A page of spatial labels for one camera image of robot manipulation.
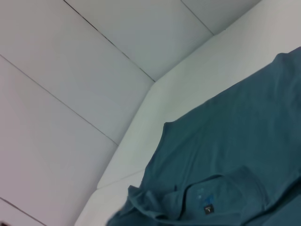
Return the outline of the teal T-shirt with FREE print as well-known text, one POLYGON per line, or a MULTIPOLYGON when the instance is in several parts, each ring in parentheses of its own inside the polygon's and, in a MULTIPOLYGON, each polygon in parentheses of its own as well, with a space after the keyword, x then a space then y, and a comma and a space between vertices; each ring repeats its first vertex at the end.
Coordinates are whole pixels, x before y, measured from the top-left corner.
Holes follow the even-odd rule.
POLYGON ((165 123, 106 226, 301 226, 301 47, 165 123))

